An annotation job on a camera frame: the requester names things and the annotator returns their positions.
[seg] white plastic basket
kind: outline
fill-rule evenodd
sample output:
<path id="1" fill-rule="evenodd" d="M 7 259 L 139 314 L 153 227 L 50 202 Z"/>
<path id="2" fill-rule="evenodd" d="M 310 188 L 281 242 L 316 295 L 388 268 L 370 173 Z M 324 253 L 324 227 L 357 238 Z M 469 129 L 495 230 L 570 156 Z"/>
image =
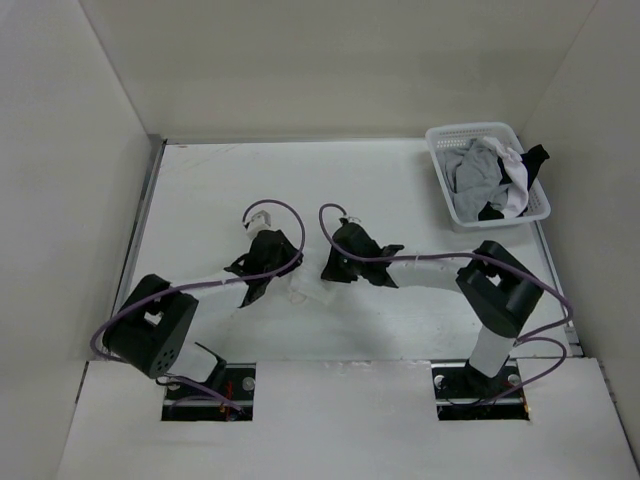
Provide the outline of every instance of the white plastic basket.
<path id="1" fill-rule="evenodd" d="M 517 218 L 486 220 L 476 222 L 462 222 L 456 214 L 451 193 L 447 188 L 444 178 L 444 172 L 436 153 L 451 147 L 463 147 L 472 138 L 478 137 L 496 137 L 503 145 L 513 148 L 518 153 L 524 153 L 522 145 L 518 141 L 515 132 L 505 123 L 500 122 L 482 122 L 482 123 L 463 123 L 459 125 L 446 125 L 444 127 L 430 128 L 425 135 L 427 145 L 431 152 L 431 160 L 436 168 L 440 187 L 449 208 L 451 215 L 451 227 L 456 232 L 468 232 L 472 230 L 480 230 L 483 228 L 508 227 L 511 225 L 520 225 L 522 223 L 543 220 L 551 213 L 549 200 L 542 190 L 542 185 L 536 179 L 529 190 L 529 205 L 523 216 Z"/>

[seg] cable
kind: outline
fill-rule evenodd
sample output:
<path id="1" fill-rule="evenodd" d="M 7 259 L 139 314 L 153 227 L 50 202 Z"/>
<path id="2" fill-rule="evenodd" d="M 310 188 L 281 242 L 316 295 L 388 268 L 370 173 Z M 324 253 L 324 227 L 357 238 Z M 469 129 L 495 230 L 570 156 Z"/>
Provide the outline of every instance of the cable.
<path id="1" fill-rule="evenodd" d="M 342 255 L 344 255 L 345 257 L 351 259 L 351 260 L 355 260 L 357 262 L 363 262 L 363 263 L 380 263 L 380 262 L 404 262 L 404 261 L 414 261 L 414 260 L 444 260 L 447 258 L 470 258 L 472 260 L 480 260 L 486 263 L 490 263 L 492 265 L 495 265 L 496 267 L 500 267 L 503 270 L 506 270 L 509 273 L 512 273 L 513 275 L 516 275 L 517 277 L 520 277 L 524 280 L 527 280 L 531 283 L 533 283 L 534 285 L 536 285 L 537 287 L 543 289 L 545 292 L 548 292 L 549 294 L 551 294 L 553 297 L 555 297 L 561 304 L 562 306 L 565 308 L 566 310 L 566 315 L 562 320 L 558 320 L 557 322 L 552 322 L 549 323 L 548 325 L 544 325 L 542 327 L 536 328 L 530 332 L 525 333 L 524 335 L 520 336 L 516 342 L 517 343 L 524 343 L 523 341 L 526 340 L 527 338 L 533 337 L 534 335 L 537 335 L 538 333 L 544 332 L 545 330 L 549 330 L 550 328 L 555 328 L 555 327 L 559 327 L 561 325 L 565 325 L 567 324 L 569 321 L 571 321 L 571 319 L 573 318 L 573 306 L 571 305 L 571 303 L 569 303 L 569 300 L 567 300 L 560 292 L 558 292 L 555 288 L 547 285 L 546 283 L 542 282 L 541 280 L 537 279 L 536 277 L 534 277 L 533 275 L 531 275 L 530 273 L 527 272 L 523 272 L 522 270 L 519 270 L 515 267 L 512 267 L 511 265 L 501 262 L 500 260 L 496 260 L 494 258 L 491 257 L 487 257 L 485 255 L 480 255 L 478 253 L 466 253 L 466 252 L 452 252 L 452 253 L 436 253 L 436 254 L 431 254 L 431 255 L 398 255 L 395 257 L 377 257 L 377 258 L 367 258 L 367 257 L 359 257 L 357 255 L 354 255 L 352 253 L 347 252 L 346 250 L 344 250 L 340 245 L 338 245 L 333 238 L 331 238 L 331 235 L 329 234 L 329 231 L 327 230 L 327 227 L 324 223 L 324 217 L 323 217 L 323 213 L 327 208 L 337 208 L 338 210 L 340 210 L 342 212 L 342 214 L 344 216 L 347 215 L 347 211 L 340 205 L 336 204 L 336 203 L 325 203 L 324 205 L 322 205 L 320 207 L 320 210 L 318 212 L 318 219 L 320 221 L 320 228 L 322 229 L 322 233 L 324 234 L 324 236 L 326 237 L 326 239 L 329 241 L 329 243 L 331 244 L 331 246 L 333 248 L 335 248 L 339 253 L 341 253 Z"/>
<path id="2" fill-rule="evenodd" d="M 171 405 L 169 405 L 169 412 L 173 411 L 181 403 L 190 402 L 192 400 L 211 400 L 211 396 L 207 395 L 191 395 L 189 397 L 182 397 L 175 400 Z"/>
<path id="3" fill-rule="evenodd" d="M 178 285 L 176 287 L 170 287 L 170 288 L 167 288 L 166 290 L 162 290 L 161 292 L 157 292 L 157 293 L 154 293 L 153 295 L 149 295 L 148 297 L 145 297 L 142 300 L 139 300 L 139 301 L 129 305 L 128 307 L 123 308 L 122 310 L 120 310 L 116 315 L 114 315 L 111 319 L 109 319 L 105 323 L 103 323 L 94 332 L 94 334 L 91 336 L 91 340 L 89 342 L 89 346 L 91 347 L 91 350 L 93 351 L 93 353 L 95 355 L 97 355 L 98 357 L 104 358 L 106 360 L 110 360 L 112 362 L 126 363 L 120 357 L 116 357 L 115 355 L 110 355 L 108 353 L 102 352 L 102 350 L 98 346 L 98 341 L 100 339 L 100 336 L 111 325 L 113 325 L 116 322 L 122 320 L 124 317 L 129 315 L 131 312 L 137 310 L 138 308 L 141 308 L 141 307 L 147 305 L 148 303 L 151 303 L 151 302 L 153 302 L 155 300 L 158 300 L 159 298 L 162 298 L 165 295 L 170 295 L 172 293 L 182 292 L 182 291 L 185 291 L 185 290 L 197 290 L 197 289 L 200 289 L 200 288 L 220 287 L 222 285 L 227 285 L 227 284 L 231 284 L 231 283 L 249 282 L 249 281 L 253 281 L 253 280 L 262 280 L 264 278 L 271 278 L 271 277 L 274 277 L 274 276 L 278 275 L 281 272 L 284 272 L 284 271 L 288 270 L 290 267 L 295 265 L 295 263 L 298 261 L 298 259 L 302 255 L 302 249 L 304 248 L 304 244 L 305 244 L 305 240 L 306 240 L 306 230 L 304 228 L 304 223 L 302 222 L 302 218 L 300 218 L 300 215 L 298 214 L 298 212 L 296 212 L 294 210 L 294 208 L 292 206 L 290 206 L 289 204 L 287 204 L 285 202 L 282 202 L 280 200 L 275 200 L 275 199 L 271 199 L 271 198 L 258 200 L 257 202 L 254 202 L 251 205 L 249 205 L 247 207 L 247 209 L 244 211 L 244 214 L 242 215 L 242 222 L 243 223 L 246 222 L 247 216 L 249 215 L 249 212 L 251 210 L 253 210 L 258 205 L 263 205 L 265 203 L 274 204 L 274 205 L 280 205 L 281 207 L 286 208 L 287 210 L 289 210 L 293 214 L 295 219 L 298 221 L 298 224 L 300 225 L 300 247 L 298 247 L 298 251 L 296 252 L 294 257 L 286 265 L 283 265 L 280 268 L 276 268 L 275 270 L 273 270 L 271 272 L 259 273 L 259 274 L 256 274 L 256 275 L 247 275 L 245 277 L 236 277 L 236 278 L 231 278 L 231 279 L 224 280 L 224 281 L 223 280 L 216 280 L 216 281 L 210 281 L 210 282 L 187 283 L 187 284 L 184 284 L 184 285 Z M 188 383 L 185 382 L 184 380 L 189 380 L 186 377 L 172 377 L 172 378 L 178 379 L 177 381 L 185 383 L 185 384 L 188 384 Z M 199 388 L 202 391 L 205 391 L 202 388 L 200 388 L 200 387 L 202 387 L 202 385 L 200 385 L 198 383 L 196 383 L 196 385 L 198 385 L 198 386 L 197 387 L 193 386 L 193 385 L 191 385 L 191 386 L 193 386 L 194 388 Z M 233 402 L 230 402 L 230 400 L 228 400 L 228 399 L 226 399 L 224 397 L 222 397 L 222 398 L 224 399 L 223 403 L 226 403 L 227 405 L 230 405 L 230 403 L 233 403 Z"/>
<path id="4" fill-rule="evenodd" d="M 489 406 L 489 405 L 493 405 L 493 404 L 495 404 L 495 402 L 497 402 L 501 398 L 506 397 L 508 395 L 511 395 L 513 392 L 517 392 L 518 390 L 521 390 L 525 385 L 529 385 L 529 384 L 535 382 L 536 380 L 540 380 L 542 377 L 546 377 L 551 372 L 553 372 L 556 369 L 558 369 L 560 367 L 560 365 L 562 365 L 564 363 L 564 361 L 567 359 L 567 356 L 568 356 L 567 348 L 561 342 L 556 340 L 555 338 L 529 337 L 529 338 L 523 340 L 522 342 L 520 342 L 518 345 L 516 345 L 516 347 L 519 346 L 519 345 L 522 345 L 523 343 L 529 343 L 529 342 L 549 342 L 549 343 L 553 343 L 553 344 L 559 346 L 560 350 L 562 350 L 562 353 L 560 354 L 560 358 L 558 359 L 558 361 L 556 363 L 554 363 L 551 367 L 549 367 L 544 372 L 541 372 L 541 373 L 539 373 L 537 375 L 534 375 L 533 377 L 528 378 L 527 380 L 524 380 L 523 382 L 519 383 L 518 385 L 514 385 L 511 388 L 505 390 L 504 392 L 501 392 L 498 395 L 495 395 L 494 397 L 491 397 L 489 399 L 478 399 L 478 400 L 475 400 L 475 401 L 470 402 L 470 403 L 454 403 L 451 400 L 449 400 L 448 398 L 446 400 L 449 402 L 449 404 L 451 406 L 460 407 L 460 408 L 486 407 L 486 406 Z"/>
<path id="5" fill-rule="evenodd" d="M 242 410 L 242 407 L 238 405 L 236 402 L 234 402 L 233 400 L 228 399 L 227 397 L 216 392 L 215 390 L 209 387 L 205 387 L 204 385 L 201 385 L 198 382 L 191 380 L 190 378 L 183 377 L 181 375 L 169 375 L 169 378 L 171 380 L 175 380 L 176 382 L 184 383 L 185 385 L 188 385 L 191 388 L 195 388 L 196 390 L 200 390 L 203 393 L 206 393 L 207 398 L 215 398 L 216 400 L 219 400 L 220 403 L 222 403 L 222 405 L 227 405 L 228 407 L 231 407 L 234 410 L 238 410 L 238 411 Z M 176 405 L 176 402 L 182 403 L 183 401 L 186 402 L 187 400 L 193 400 L 194 397 L 201 397 L 201 396 L 202 395 L 190 395 L 188 397 L 178 399 L 171 404 L 171 408 L 173 408 Z"/>
<path id="6" fill-rule="evenodd" d="M 505 390 L 504 392 L 499 393 L 495 397 L 492 397 L 492 398 L 490 398 L 488 400 L 482 400 L 481 402 L 479 402 L 477 404 L 477 406 L 479 406 L 479 407 L 486 406 L 487 404 L 493 403 L 496 400 L 500 400 L 501 398 L 506 397 L 507 395 L 510 395 L 513 392 L 517 392 L 518 390 L 522 389 L 525 385 L 529 385 L 529 384 L 535 382 L 536 380 L 540 380 L 542 377 L 546 377 L 551 372 L 555 371 L 558 367 L 560 367 L 560 365 L 562 365 L 564 363 L 564 361 L 567 359 L 567 355 L 568 355 L 567 347 L 565 347 L 561 342 L 559 342 L 555 338 L 528 337 L 528 338 L 520 341 L 516 346 L 522 345 L 523 343 L 529 343 L 529 342 L 549 342 L 549 343 L 554 343 L 554 344 L 556 344 L 556 345 L 558 345 L 560 347 L 560 349 L 562 350 L 562 355 L 561 355 L 561 357 L 558 359 L 558 361 L 556 363 L 554 363 L 551 367 L 546 369 L 544 372 L 539 373 L 537 375 L 534 375 L 533 377 L 528 378 L 528 379 L 520 382 L 518 385 L 514 385 L 513 387 Z"/>
<path id="7" fill-rule="evenodd" d="M 479 403 L 475 403 L 473 406 L 482 406 L 482 405 L 486 405 L 488 403 L 491 402 L 495 402 L 496 400 L 504 397 L 505 395 L 509 395 L 510 393 L 513 393 L 517 390 L 520 390 L 522 387 L 524 387 L 525 385 L 528 385 L 532 382 L 535 382 L 536 380 L 544 377 L 545 375 L 550 374 L 551 372 L 553 372 L 555 369 L 557 369 L 560 365 L 562 365 L 562 363 L 565 361 L 565 359 L 567 358 L 567 349 L 565 348 L 565 346 L 560 343 L 557 340 L 554 340 L 552 338 L 548 338 L 548 337 L 536 337 L 535 335 L 544 332 L 546 330 L 549 330 L 551 328 L 555 328 L 555 327 L 560 327 L 562 325 L 566 325 L 567 323 L 569 323 L 571 321 L 571 319 L 573 318 L 573 306 L 571 305 L 571 303 L 569 302 L 569 300 L 567 300 L 560 292 L 558 292 L 555 288 L 547 285 L 546 283 L 542 282 L 541 280 L 539 280 L 538 278 L 536 278 L 535 276 L 531 275 L 530 273 L 527 272 L 523 272 L 522 270 L 519 270 L 515 267 L 512 267 L 511 265 L 501 262 L 500 260 L 496 260 L 494 258 L 491 257 L 487 257 L 485 255 L 480 255 L 477 253 L 466 253 L 466 252 L 452 252 L 452 253 L 437 253 L 437 254 L 431 254 L 431 255 L 399 255 L 399 256 L 395 256 L 395 257 L 377 257 L 377 258 L 367 258 L 367 257 L 359 257 L 357 255 L 354 255 L 350 252 L 347 252 L 346 250 L 344 250 L 340 245 L 338 245 L 333 238 L 331 237 L 331 234 L 329 234 L 329 231 L 327 230 L 327 227 L 324 223 L 324 211 L 327 208 L 336 208 L 338 210 L 340 210 L 340 212 L 343 214 L 343 216 L 347 216 L 347 211 L 344 209 L 344 207 L 342 207 L 341 205 L 338 205 L 337 203 L 325 203 L 324 205 L 322 205 L 320 207 L 320 210 L 318 211 L 318 220 L 320 222 L 320 228 L 322 229 L 322 233 L 324 234 L 325 238 L 328 240 L 328 242 L 331 244 L 331 247 L 333 247 L 335 250 L 337 250 L 339 253 L 341 253 L 342 255 L 344 255 L 345 257 L 351 259 L 351 260 L 355 260 L 357 262 L 362 262 L 362 263 L 379 263 L 379 262 L 403 262 L 403 261 L 414 261 L 414 260 L 423 260 L 423 261 L 427 261 L 427 260 L 444 260 L 444 259 L 449 259 L 449 258 L 470 258 L 472 260 L 480 260 L 482 262 L 486 262 L 492 265 L 495 265 L 496 267 L 500 267 L 501 269 L 512 273 L 513 275 L 516 275 L 517 277 L 520 277 L 524 280 L 527 280 L 531 283 L 533 283 L 534 285 L 536 285 L 537 287 L 541 288 L 542 290 L 544 290 L 545 292 L 551 294 L 553 297 L 555 297 L 560 304 L 564 307 L 566 314 L 565 317 L 562 320 L 558 320 L 556 322 L 552 322 L 549 323 L 547 325 L 543 325 L 542 327 L 538 327 L 534 330 L 531 330 L 530 332 L 525 333 L 524 335 L 521 335 L 520 337 L 518 337 L 516 339 L 515 345 L 514 346 L 519 346 L 522 345 L 523 343 L 528 343 L 528 342 L 533 342 L 533 341 L 544 341 L 544 342 L 551 342 L 554 343 L 558 346 L 560 346 L 560 348 L 562 349 L 562 357 L 560 358 L 560 360 L 551 368 L 549 368 L 548 370 L 545 370 L 544 372 L 520 383 L 519 385 L 516 385 L 508 390 L 506 390 L 505 392 L 500 393 L 499 395 L 496 395 L 493 398 L 490 398 L 488 400 L 482 400 Z"/>

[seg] gray cloth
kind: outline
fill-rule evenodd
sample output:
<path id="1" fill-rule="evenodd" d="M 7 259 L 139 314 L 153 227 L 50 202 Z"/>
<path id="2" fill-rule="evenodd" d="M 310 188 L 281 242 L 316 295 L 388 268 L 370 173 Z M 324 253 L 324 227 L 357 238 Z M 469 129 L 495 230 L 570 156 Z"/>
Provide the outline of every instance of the gray cloth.
<path id="1" fill-rule="evenodd" d="M 461 221 L 477 222 L 487 203 L 495 210 L 507 204 L 509 185 L 500 185 L 498 156 L 478 139 L 470 140 L 466 147 L 443 150 L 437 158 Z"/>

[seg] white panel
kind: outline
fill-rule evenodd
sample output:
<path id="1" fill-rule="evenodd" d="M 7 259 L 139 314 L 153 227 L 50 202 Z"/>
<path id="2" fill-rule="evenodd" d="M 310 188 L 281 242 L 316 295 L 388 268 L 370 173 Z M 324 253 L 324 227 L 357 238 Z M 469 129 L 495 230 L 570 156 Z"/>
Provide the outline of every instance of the white panel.
<path id="1" fill-rule="evenodd" d="M 523 378 L 550 360 L 519 362 Z M 595 360 L 526 389 L 531 421 L 439 422 L 427 362 L 260 362 L 253 422 L 161 422 L 162 389 L 92 363 L 59 480 L 637 480 Z"/>
<path id="2" fill-rule="evenodd" d="M 50 479 L 149 144 L 75 0 L 0 3 L 0 476 Z"/>
<path id="3" fill-rule="evenodd" d="M 83 0 L 148 131 L 417 136 L 533 111 L 595 0 Z"/>
<path id="4" fill-rule="evenodd" d="M 483 240 L 504 245 L 536 275 L 551 278 L 528 225 L 456 234 L 424 140 L 375 140 L 241 145 L 180 145 L 165 151 L 142 239 L 133 284 L 148 273 L 198 278 L 229 265 L 249 249 L 244 209 L 275 197 L 298 209 L 307 245 L 325 259 L 329 244 L 318 208 L 342 203 L 381 245 L 403 243 L 407 254 L 473 250 Z M 266 206 L 274 228 L 294 245 L 289 212 Z M 338 228 L 327 211 L 328 228 Z M 198 341 L 230 361 L 467 358 L 480 321 L 460 293 L 422 287 L 385 289 L 365 281 L 338 284 L 333 302 L 293 305 L 288 279 L 227 319 L 211 318 Z M 525 331 L 562 318 L 543 296 Z M 561 329 L 551 332 L 566 343 Z M 518 355 L 556 356 L 554 345 L 526 344 Z"/>
<path id="5" fill-rule="evenodd" d="M 551 160 L 545 223 L 585 351 L 604 361 L 640 449 L 640 2 L 601 0 L 524 132 Z"/>

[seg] white table surface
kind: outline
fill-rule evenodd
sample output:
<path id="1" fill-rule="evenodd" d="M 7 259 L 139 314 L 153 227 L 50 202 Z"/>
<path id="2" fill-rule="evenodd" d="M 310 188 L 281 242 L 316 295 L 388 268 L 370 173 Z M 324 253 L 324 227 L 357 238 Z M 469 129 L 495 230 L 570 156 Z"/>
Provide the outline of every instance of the white table surface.
<path id="1" fill-rule="evenodd" d="M 426 148 L 419 139 L 237 145 L 173 145 L 159 177 L 132 278 L 147 273 L 170 281 L 203 277 L 245 253 L 240 216 L 253 201 L 278 198 L 301 214 L 307 247 L 327 258 L 317 221 L 325 202 L 342 204 L 381 245 L 402 243 L 408 253 L 471 251 L 500 242 L 550 283 L 535 227 L 454 233 Z M 296 245 L 291 215 L 269 207 L 274 226 Z M 330 230 L 337 214 L 327 212 Z M 230 318 L 211 322 L 198 340 L 229 361 L 460 359 L 473 349 L 480 322 L 464 297 L 434 289 L 383 289 L 364 281 L 339 285 L 329 306 L 293 305 L 288 280 Z M 525 330 L 558 320 L 562 310 L 544 295 Z M 549 336 L 567 345 L 562 329 Z M 557 356 L 549 344 L 527 344 L 514 356 Z"/>
<path id="2" fill-rule="evenodd" d="M 161 387 L 92 362 L 58 480 L 638 479 L 595 360 L 525 393 L 530 421 L 445 422 L 429 362 L 258 362 L 252 422 L 161 422 Z"/>

